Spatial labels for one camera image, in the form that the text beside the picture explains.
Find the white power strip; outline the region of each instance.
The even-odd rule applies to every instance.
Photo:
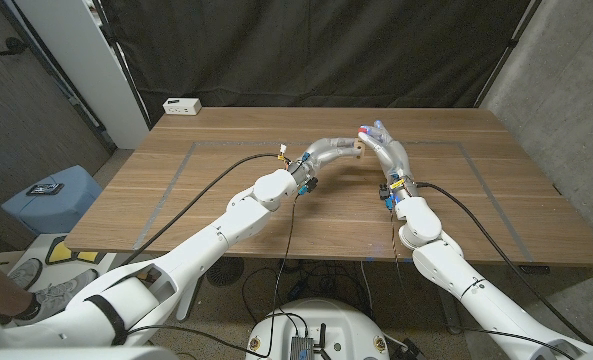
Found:
[[[163,104],[165,114],[196,115],[201,109],[200,100],[194,98],[169,98]]]

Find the wooden table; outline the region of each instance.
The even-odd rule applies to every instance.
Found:
[[[147,241],[205,185],[235,161],[278,152],[295,159],[322,137],[355,137],[379,119],[403,142],[417,181],[458,197],[508,256],[532,265],[593,266],[593,231],[509,132],[482,109],[204,108],[165,115],[66,239],[74,250],[131,251]],[[247,162],[215,185],[149,249],[164,253],[225,210],[228,200],[280,168],[273,158]],[[384,176],[373,152],[325,167],[318,187],[298,199],[289,257],[394,259],[390,213],[378,198]],[[420,194],[473,263],[500,256],[467,215],[442,194]],[[280,258],[291,199],[257,236],[227,255]],[[411,252],[396,240],[399,259]]]

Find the robotic arm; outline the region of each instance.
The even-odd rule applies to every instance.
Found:
[[[380,121],[362,126],[359,138],[374,149],[388,180],[399,220],[402,243],[413,250],[418,271],[456,297],[485,329],[515,334],[555,346],[574,358],[593,346],[543,326],[465,261],[458,244],[443,230],[427,202],[418,196],[403,146],[391,138]],[[511,359],[556,359],[560,354],[537,343],[491,335]]]
[[[79,292],[65,311],[39,323],[0,329],[0,347],[100,347],[140,345],[174,307],[189,306],[197,279],[234,244],[260,232],[283,198],[311,191],[322,167],[342,156],[359,156],[354,139],[321,139],[289,170],[259,178],[228,203],[225,213],[169,253],[154,260],[118,267]],[[149,287],[136,277],[160,274]]]

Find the blue box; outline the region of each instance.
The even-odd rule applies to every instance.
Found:
[[[27,195],[36,184],[65,185],[55,195]],[[2,207],[36,235],[68,233],[102,191],[89,173],[76,165],[32,184]]]

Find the cable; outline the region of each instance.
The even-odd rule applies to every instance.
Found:
[[[256,320],[256,317],[255,317],[255,316],[254,316],[254,314],[252,313],[252,310],[249,308],[249,304],[247,303],[247,298],[245,297],[245,285],[247,284],[247,281],[249,281],[249,279],[250,279],[250,278],[251,278],[253,275],[255,275],[255,274],[257,274],[257,273],[259,273],[259,272],[261,272],[261,271],[263,271],[263,270],[268,270],[268,271],[271,271],[271,272],[273,272],[273,273],[274,273],[274,278],[276,278],[276,277],[277,277],[277,275],[276,275],[276,271],[275,271],[274,269],[272,269],[272,268],[268,268],[268,267],[260,268],[260,269],[257,269],[257,270],[255,270],[255,271],[254,271],[254,272],[252,272],[251,274],[247,275],[247,278],[245,279],[245,281],[243,281],[243,286],[240,288],[240,292],[241,292],[241,295],[242,295],[242,297],[243,297],[243,304],[245,304],[245,309],[247,310],[247,313],[249,314],[249,316],[251,316],[252,320],[254,321],[254,325],[258,324],[258,320]],[[278,301],[279,301],[280,303],[282,303],[282,302],[283,302],[283,301],[281,300],[281,298],[280,298],[280,294],[278,295]],[[284,311],[284,310],[283,310],[283,309],[280,307],[280,305],[278,306],[278,309],[279,309],[280,311],[282,311],[283,313],[285,313],[285,311]],[[287,316],[287,317],[289,318],[289,320],[290,320],[290,321],[292,322],[292,324],[294,325],[294,329],[296,329],[296,336],[299,336],[299,334],[298,334],[298,326],[296,326],[296,323],[294,322],[294,319],[292,319],[292,318],[291,318],[291,316]]]
[[[299,318],[299,319],[300,319],[300,321],[302,321],[302,322],[303,322],[303,325],[305,325],[305,337],[307,337],[307,336],[309,335],[309,326],[307,326],[307,323],[305,322],[305,319],[303,319],[303,318],[302,318],[302,316],[300,316],[300,315],[298,315],[298,314],[295,314],[295,313],[286,313],[286,312],[284,312],[284,311],[283,311],[283,312],[282,312],[282,313],[280,313],[280,314],[267,315],[267,316],[265,316],[265,318],[263,318],[263,320],[264,320],[264,319],[268,319],[268,318],[270,318],[270,317],[272,317],[272,316],[283,316],[283,315],[285,315],[285,316],[287,316],[287,317],[290,317],[290,316],[295,316],[295,317]]]
[[[291,226],[289,228],[289,239],[287,240],[287,249],[285,250],[285,257],[284,259],[287,259],[287,254],[289,253],[289,245],[292,242],[292,233],[294,231],[294,212],[296,210],[296,200],[298,199],[299,195],[296,195],[296,197],[294,198],[294,203],[292,206],[292,223]],[[214,340],[220,344],[223,344],[225,346],[228,346],[232,349],[236,349],[236,350],[240,350],[240,351],[244,351],[247,354],[250,355],[254,355],[254,356],[258,356],[259,358],[262,359],[267,359],[269,357],[269,355],[272,353],[272,345],[273,345],[273,340],[274,340],[274,318],[276,317],[276,296],[278,294],[278,284],[280,283],[280,275],[283,272],[283,266],[281,266],[280,270],[278,271],[278,276],[276,278],[276,287],[274,288],[274,305],[272,306],[272,314],[271,314],[271,318],[272,318],[272,325],[271,328],[269,330],[269,349],[267,351],[267,355],[262,355],[259,354],[257,352],[251,351],[251,350],[247,350],[246,348],[240,347],[238,345],[234,345],[231,343],[228,343],[225,340],[222,340],[220,338],[217,338],[214,335],[210,335],[207,333],[204,333],[202,331],[198,331],[198,330],[194,330],[194,329],[189,329],[189,328],[184,328],[184,327],[180,327],[180,326],[173,326],[173,325],[148,325],[148,326],[142,326],[136,329],[132,329],[129,330],[126,334],[125,337],[138,332],[138,331],[142,331],[142,330],[147,330],[147,329],[170,329],[170,330],[178,330],[178,331],[186,331],[192,334],[196,334],[196,335],[200,335],[200,336],[204,336],[208,339]]]
[[[188,352],[180,352],[180,353],[176,353],[176,355],[187,355],[187,356],[191,356],[192,359],[194,359],[194,360],[198,360],[198,358],[196,356],[194,356]]]
[[[399,341],[399,340],[395,339],[393,336],[387,335],[385,333],[383,333],[383,336],[385,336],[386,339],[389,339],[389,341],[393,342],[394,344],[398,344],[400,346],[403,346],[404,348],[407,348],[407,345],[405,345],[405,343],[403,343],[402,341]]]
[[[444,190],[441,187],[436,186],[434,184],[430,184],[430,183],[427,183],[427,182],[417,182],[416,183],[416,187],[417,188],[430,187],[432,189],[438,190],[443,195],[445,195],[448,198],[450,198],[458,206],[460,206],[460,208],[463,209],[467,213],[467,215],[469,215],[469,217],[474,221],[474,223],[476,224],[476,226],[478,226],[478,228],[480,229],[480,231],[483,233],[483,235],[485,235],[485,237],[487,238],[487,240],[489,240],[489,242],[492,244],[492,246],[494,247],[494,249],[496,249],[496,251],[498,252],[498,254],[503,258],[503,260],[505,260],[505,262],[507,263],[507,265],[509,265],[509,267],[512,269],[512,271],[514,272],[514,274],[516,274],[516,276],[518,276],[518,278],[529,288],[529,290],[531,290],[531,292],[534,295],[536,295],[536,297],[543,304],[545,304],[545,306],[547,306],[547,308],[554,315],[556,315],[556,317],[560,321],[562,321],[563,324],[565,324],[571,331],[573,331],[574,334],[576,334],[585,343],[593,346],[593,341],[591,341],[587,336],[585,336],[585,334],[583,334],[571,322],[569,322],[569,320],[567,320],[560,312],[558,312],[558,310],[556,310],[556,308],[527,281],[527,279],[523,276],[523,274],[521,274],[521,272],[518,269],[518,267],[516,265],[514,265],[514,263],[509,259],[509,257],[507,257],[507,255],[503,252],[503,250],[500,248],[500,246],[498,246],[498,244],[496,243],[496,241],[494,241],[494,239],[491,237],[491,235],[489,235],[489,233],[487,232],[487,230],[485,230],[485,228],[483,227],[483,225],[480,223],[480,221],[478,221],[478,219],[476,218],[476,216],[467,208],[467,206],[465,206],[462,202],[460,202],[458,199],[456,199],[452,194],[448,193],[446,190]]]
[[[484,333],[484,334],[501,335],[501,336],[513,337],[513,338],[516,338],[516,339],[531,341],[531,342],[536,343],[538,345],[544,346],[544,347],[546,347],[546,348],[548,348],[550,350],[554,350],[557,353],[563,355],[564,357],[566,357],[566,358],[568,358],[570,360],[574,360],[574,358],[571,355],[569,355],[568,353],[564,352],[563,350],[561,350],[561,349],[559,349],[559,348],[557,348],[555,346],[549,345],[548,343],[545,343],[545,342],[542,342],[542,341],[538,341],[536,339],[532,339],[532,338],[529,338],[529,337],[526,337],[526,336],[516,335],[516,334],[508,334],[508,333],[504,333],[504,332],[500,332],[500,331],[492,331],[492,330],[484,330],[484,329],[467,328],[467,327],[454,326],[454,325],[451,325],[451,326],[456,327],[456,328],[459,328],[459,329],[463,329],[463,330],[468,330],[468,331],[476,331],[476,332],[480,332],[480,333]]]
[[[227,170],[225,170],[222,174],[220,174],[216,179],[214,179],[211,183],[209,183],[209,185],[207,185],[201,192],[199,192],[198,195],[196,195],[196,197],[194,197],[194,199],[192,201],[190,201],[189,204],[187,204],[187,206],[185,206],[185,208],[183,210],[181,210],[178,214],[176,214],[176,216],[174,216],[174,218],[167,223],[167,225],[163,226],[160,230],[158,230],[158,232],[154,236],[152,236],[149,240],[147,240],[147,242],[145,244],[143,244],[141,247],[139,247],[137,250],[135,250],[125,261],[123,261],[122,264],[120,264],[120,266],[127,265],[130,262],[132,262],[132,260],[134,260],[136,258],[136,256],[140,255],[145,249],[147,249],[147,247],[149,247],[149,245],[151,245],[154,241],[156,241],[156,239],[158,239],[165,231],[167,231],[167,229],[169,229],[176,221],[178,221],[178,219],[180,219],[183,215],[185,215],[187,210],[189,210],[189,208],[191,208],[196,203],[196,201],[198,201],[198,199],[201,198],[201,196],[205,195],[207,190],[209,190],[212,186],[214,186],[220,179],[222,179],[230,171],[234,170],[234,168],[236,168],[238,165],[240,165],[246,161],[260,158],[260,157],[277,157],[277,156],[278,156],[278,154],[268,154],[268,153],[267,154],[256,154],[256,155],[248,156],[244,159],[238,160],[234,165],[230,166]]]
[[[298,166],[296,167],[296,169],[294,169],[294,171],[292,171],[290,174],[294,175],[294,173],[296,171],[298,171],[298,169],[300,169],[301,165],[303,165],[303,161],[302,160],[298,160]]]
[[[360,262],[360,271],[363,272],[363,279],[365,279],[365,285],[367,286],[367,295],[369,296],[369,308],[374,312],[374,306],[372,303],[372,292],[369,290],[369,283],[367,282],[367,276],[365,276],[365,268],[363,267],[363,262]]]
[[[347,272],[347,269],[345,269],[343,266],[340,266],[340,265],[335,265],[335,266],[338,267],[338,268],[343,269],[343,271],[345,272],[345,274],[336,274],[335,276],[336,277],[338,277],[338,276],[345,277],[345,278],[348,278],[349,280],[351,280],[353,282],[353,284],[355,286],[355,289],[356,289],[356,294],[358,296],[359,305],[363,307],[363,310],[362,310],[363,313],[365,313],[367,316],[369,316],[370,318],[373,319],[374,316],[373,316],[373,313],[372,313],[372,309],[369,307],[369,298],[367,296],[367,291],[365,290],[365,288],[363,287],[363,285],[361,284],[361,282],[358,281],[358,280],[356,280],[356,278],[352,277],[351,275],[349,275],[349,272]],[[316,270],[318,268],[323,268],[323,267],[326,267],[326,266],[325,265],[318,265],[318,266],[314,267],[311,271],[303,270],[303,272],[305,274],[307,274],[307,279],[309,277],[320,277],[320,276],[324,277],[324,276],[328,276],[327,274],[314,274],[314,273],[312,273],[314,270]],[[324,292],[313,290],[313,289],[309,288],[309,286],[308,286],[308,290],[311,291],[311,292],[313,292],[314,294],[324,294]],[[344,299],[344,298],[342,298],[342,297],[340,297],[338,295],[336,295],[335,298],[337,298],[337,299],[339,299],[339,300],[341,300],[341,301],[343,301],[345,303],[351,304],[350,301],[347,301],[346,299]]]
[[[396,274],[398,274],[398,281],[400,282],[400,287],[404,290],[405,286],[403,285],[403,277],[400,275],[400,267],[398,266],[398,251],[396,251],[396,227],[394,226],[394,210],[389,211],[391,216],[389,221],[392,223],[392,248],[394,249],[394,262],[396,263]]]
[[[139,328],[129,330],[125,334],[125,336],[129,336],[129,335],[131,335],[133,333],[136,333],[138,331],[143,331],[143,330],[148,330],[148,329],[168,329],[168,330],[185,331],[185,332],[189,332],[189,333],[192,333],[192,334],[195,334],[195,335],[204,336],[204,337],[206,337],[208,339],[214,340],[214,341],[216,341],[218,343],[221,343],[221,344],[223,344],[225,346],[228,346],[228,347],[230,347],[232,349],[244,351],[244,352],[246,352],[246,353],[248,353],[250,355],[258,356],[258,357],[263,358],[263,359],[266,359],[266,358],[269,357],[268,355],[261,355],[261,354],[258,354],[256,352],[253,352],[251,350],[247,350],[244,347],[240,347],[238,345],[230,344],[227,341],[222,340],[222,339],[219,339],[219,338],[217,338],[214,335],[210,335],[210,334],[204,333],[202,331],[198,331],[198,330],[194,330],[194,329],[189,329],[189,328],[184,328],[184,327],[180,327],[180,326],[173,326],[173,325],[147,325],[147,326],[141,326]]]
[[[272,343],[274,341],[274,319],[276,318],[276,295],[278,294],[278,284],[280,283],[280,275],[283,273],[283,267],[285,267],[285,260],[287,260],[287,254],[289,253],[289,245],[292,243],[292,233],[294,232],[294,214],[296,212],[296,200],[300,194],[296,194],[294,198],[294,202],[292,204],[292,221],[289,226],[289,237],[287,238],[287,248],[285,249],[285,256],[283,257],[283,263],[280,266],[280,270],[278,270],[278,276],[276,277],[276,287],[274,288],[274,305],[272,305],[272,326],[269,329],[269,350],[267,351],[266,356],[261,356],[263,359],[269,357],[272,353]]]

